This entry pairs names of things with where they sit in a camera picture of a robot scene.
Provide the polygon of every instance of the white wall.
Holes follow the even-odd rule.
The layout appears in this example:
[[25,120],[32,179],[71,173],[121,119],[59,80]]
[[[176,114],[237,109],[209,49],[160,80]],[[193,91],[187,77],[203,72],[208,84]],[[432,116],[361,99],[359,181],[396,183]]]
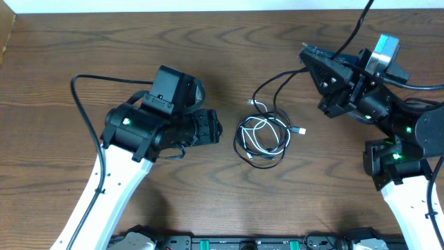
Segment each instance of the white wall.
[[[4,0],[21,13],[362,9],[367,0]],[[375,0],[373,9],[444,8],[444,0]]]

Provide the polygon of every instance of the wood grain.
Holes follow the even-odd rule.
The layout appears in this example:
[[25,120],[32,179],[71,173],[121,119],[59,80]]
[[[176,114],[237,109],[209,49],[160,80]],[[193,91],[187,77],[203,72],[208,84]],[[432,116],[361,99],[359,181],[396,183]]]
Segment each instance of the wood grain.
[[[302,42],[336,50],[359,10],[20,15],[0,71],[0,248],[47,249],[89,178],[92,141],[69,92],[76,73],[153,79],[160,65],[203,81],[206,108],[224,127],[221,142],[159,160],[130,200],[116,233],[136,224],[195,235],[297,235],[373,226],[400,229],[362,167],[376,128],[328,119],[308,74],[279,95],[279,107],[307,128],[275,169],[260,171],[232,150],[246,100],[276,74],[301,67]],[[371,10],[346,52],[373,48],[380,33],[400,38],[398,63],[413,84],[444,79],[442,10]],[[109,109],[145,88],[93,80],[78,93],[96,131]],[[277,83],[258,99],[271,103]],[[440,99],[444,92],[394,90]],[[438,180],[444,198],[442,178]]]

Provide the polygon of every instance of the cable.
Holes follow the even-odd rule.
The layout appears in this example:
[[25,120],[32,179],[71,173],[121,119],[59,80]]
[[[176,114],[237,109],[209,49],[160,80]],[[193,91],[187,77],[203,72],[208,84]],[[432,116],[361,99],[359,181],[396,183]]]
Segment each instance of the cable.
[[439,231],[438,223],[436,223],[436,212],[433,211],[432,206],[432,191],[433,185],[435,184],[436,177],[438,177],[439,169],[444,162],[444,156],[441,156],[436,164],[435,170],[433,171],[432,177],[430,178],[429,185],[427,186],[427,208],[429,210],[428,215],[430,216],[430,220],[432,221],[433,229],[435,230],[436,237],[438,238],[439,244],[441,248],[444,249],[444,240],[441,232]]
[[[253,100],[252,99],[248,100],[248,103],[253,104]],[[289,126],[291,126],[290,120],[285,114],[283,114],[281,112],[277,112],[277,113],[274,113],[273,111],[269,112],[266,105],[261,102],[256,101],[256,104],[259,104],[264,107],[266,115],[270,115],[270,116],[271,115],[279,115],[284,118],[284,121]],[[270,117],[268,119],[268,118],[265,118],[265,116],[263,116],[261,114],[254,114],[254,115],[251,115],[251,116],[245,118],[244,120],[242,120],[236,128],[236,132],[235,132],[234,139],[233,139],[234,152],[236,152],[236,154],[242,160],[244,160],[245,162],[247,162],[249,165],[251,165],[254,168],[270,169],[272,167],[276,167],[277,165],[279,165],[282,162],[284,155],[285,155],[285,151],[286,151],[287,147],[289,146],[290,139],[291,139],[290,130],[289,129],[282,129],[281,127],[279,127],[280,136],[278,136],[278,134],[276,133],[272,124],[269,122],[269,121],[273,121],[273,120],[277,121],[277,123],[280,123],[281,126],[285,126],[285,123],[278,118]],[[249,125],[253,121],[258,121],[258,122],[253,127],[247,127],[247,125]],[[273,148],[264,149],[256,137],[256,131],[264,128],[267,125],[271,128],[271,130],[276,138],[277,143]],[[247,143],[246,138],[248,138],[250,140],[250,144]],[[239,147],[241,147],[246,152],[248,159],[244,158],[237,151],[237,145]],[[278,162],[271,165],[271,166],[268,166],[268,167],[262,167],[259,165],[255,165],[253,163],[253,156],[259,156],[259,157],[267,159],[267,160],[274,160],[274,157],[278,156],[278,155],[281,155]]]
[[409,97],[409,98],[404,100],[405,103],[409,103],[411,101],[426,103],[426,104],[430,104],[430,105],[433,105],[433,106],[439,104],[439,101],[426,100],[426,99],[421,99],[421,98],[417,98],[417,97]]
[[288,72],[282,72],[280,74],[278,74],[277,76],[274,76],[273,78],[269,79],[268,81],[266,81],[265,83],[262,83],[253,93],[253,105],[255,106],[256,110],[259,112],[259,114],[263,117],[265,117],[267,119],[268,122],[275,124],[276,126],[282,128],[282,129],[286,129],[286,130],[290,130],[290,132],[292,133],[300,133],[300,134],[305,134],[305,128],[300,128],[297,126],[283,126],[282,124],[278,123],[275,121],[275,119],[271,119],[273,116],[266,114],[264,112],[262,112],[259,107],[257,106],[257,102],[256,102],[256,95],[257,93],[259,93],[259,91],[265,87],[266,85],[268,85],[269,83],[273,82],[276,79],[279,79],[283,76],[286,75],[290,75],[288,77],[287,80],[285,80],[285,82],[283,84],[281,84],[281,86],[277,89],[274,97],[273,97],[273,114],[278,114],[278,109],[276,107],[276,99],[278,97],[278,94],[280,92],[280,90],[298,73],[304,73],[304,72],[308,72],[308,69],[306,67],[303,67],[302,69],[299,70],[293,70],[293,71],[288,71]]
[[428,86],[417,86],[417,85],[407,85],[404,83],[398,83],[387,78],[382,78],[383,83],[393,85],[398,88],[404,88],[408,90],[444,90],[444,84],[440,85],[428,85]]
[[367,15],[368,10],[370,10],[370,7],[372,6],[374,0],[370,0],[368,1],[366,7],[364,8],[364,10],[361,13],[361,17],[358,20],[358,23],[355,26],[354,31],[352,32],[352,34],[350,35],[350,37],[347,39],[347,41],[345,41],[345,43],[341,46],[341,48],[338,49],[338,51],[336,51],[336,53],[330,58],[330,59],[335,59],[337,56],[339,56],[339,54],[341,54],[341,52],[350,44],[350,42],[353,40],[353,38],[355,37],[355,35],[358,33],[359,28],[361,28],[361,25],[364,22],[364,18]]
[[74,231],[74,233],[68,243],[67,249],[72,248],[74,242],[76,241],[78,233],[82,229],[83,224],[85,223],[89,213],[92,210],[92,207],[96,203],[96,200],[99,197],[99,195],[102,193],[103,184],[105,183],[105,174],[106,174],[105,159],[104,159],[103,153],[101,151],[101,145],[100,145],[99,139],[97,138],[96,131],[94,130],[94,127],[92,126],[91,121],[89,120],[88,115],[85,112],[85,109],[83,108],[82,103],[80,102],[80,100],[77,96],[77,93],[76,93],[77,78],[93,78],[93,79],[106,80],[106,81],[116,81],[116,82],[120,82],[120,83],[153,84],[153,82],[151,82],[151,81],[134,81],[134,80],[126,80],[126,79],[120,79],[120,78],[112,78],[112,77],[107,77],[107,76],[96,76],[96,75],[91,75],[91,74],[77,74],[72,77],[72,79],[71,79],[71,94],[72,94],[72,97],[74,98],[74,101],[76,102],[78,111],[80,112],[83,120],[86,123],[86,127],[88,127],[89,133],[91,134],[91,137],[92,137],[92,142],[94,143],[94,146],[96,147],[97,156],[99,157],[99,162],[100,162],[100,181],[99,181],[99,184],[97,185],[97,188],[94,191],[94,196],[92,197],[92,199],[85,211],[85,214],[83,214],[82,219],[78,223],[77,228]]
[[[378,78],[373,76],[370,72],[367,72],[365,69],[362,69],[356,65],[352,65],[352,64],[346,63],[346,62],[343,63],[343,65],[351,68],[354,72],[358,72],[360,74],[363,74],[364,76],[368,77],[371,81],[378,81]],[[444,85],[414,86],[414,85],[405,85],[405,84],[401,84],[401,83],[396,83],[395,81],[388,80],[386,78],[380,78],[380,80],[383,80],[383,83],[388,83],[388,84],[394,85],[399,88],[406,88],[406,89],[410,89],[410,90],[418,90],[417,88],[420,88],[421,90],[426,90],[424,88],[428,88],[427,90],[440,90],[441,88],[444,89]],[[437,102],[437,104],[435,104],[433,106],[427,106],[427,107],[423,107],[423,108],[412,107],[409,104],[407,104],[406,101],[401,100],[396,95],[393,95],[393,100],[394,100],[394,102],[396,102],[396,104],[398,104],[401,107],[401,109],[403,111],[408,112],[408,113],[412,113],[415,115],[421,115],[423,112],[433,111],[433,110],[437,110],[439,108],[444,107],[444,102],[441,102],[441,103]],[[434,101],[424,100],[424,99],[421,99],[421,100],[422,100],[422,102],[428,101],[428,103],[434,102]]]

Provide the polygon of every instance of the green connector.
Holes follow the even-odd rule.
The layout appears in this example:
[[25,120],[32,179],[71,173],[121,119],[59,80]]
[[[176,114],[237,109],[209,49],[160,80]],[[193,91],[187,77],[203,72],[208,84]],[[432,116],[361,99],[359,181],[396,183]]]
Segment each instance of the green connector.
[[210,250],[210,241],[209,240],[201,240],[200,241],[200,250]]
[[290,241],[290,250],[300,250],[299,241]]

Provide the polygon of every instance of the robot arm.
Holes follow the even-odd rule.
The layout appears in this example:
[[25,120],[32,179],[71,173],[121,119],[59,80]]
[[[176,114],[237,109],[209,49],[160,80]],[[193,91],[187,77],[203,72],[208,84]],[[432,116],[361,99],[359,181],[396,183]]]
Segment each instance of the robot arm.
[[[140,107],[133,104],[142,99]],[[205,99],[200,81],[161,66],[151,91],[134,94],[106,116],[101,139],[105,180],[98,192],[99,155],[91,177],[62,234],[51,249],[105,249],[136,187],[163,149],[215,144],[222,134],[216,111],[198,109]],[[154,243],[144,242],[152,250]]]
[[[111,145],[102,150],[106,161],[106,177],[103,194],[89,212],[80,232],[74,240],[72,249],[105,249],[116,228],[128,200],[142,179],[150,172],[153,162],[143,159],[131,160],[132,154],[125,149]],[[78,200],[65,229],[51,249],[67,249],[74,231],[85,214],[100,179],[100,162],[97,158],[91,177],[82,196]]]
[[[426,204],[432,177],[426,158],[444,155],[444,108],[422,99],[408,103],[384,85],[417,90],[434,87],[406,84],[409,75],[395,63],[398,42],[381,35],[373,52],[363,49],[358,56],[341,54],[335,59],[332,52],[306,46],[300,58],[323,95],[318,108],[328,117],[348,113],[388,136],[366,142],[364,169],[395,214],[409,249],[440,249]],[[435,187],[432,205],[432,216],[443,232],[444,217]]]

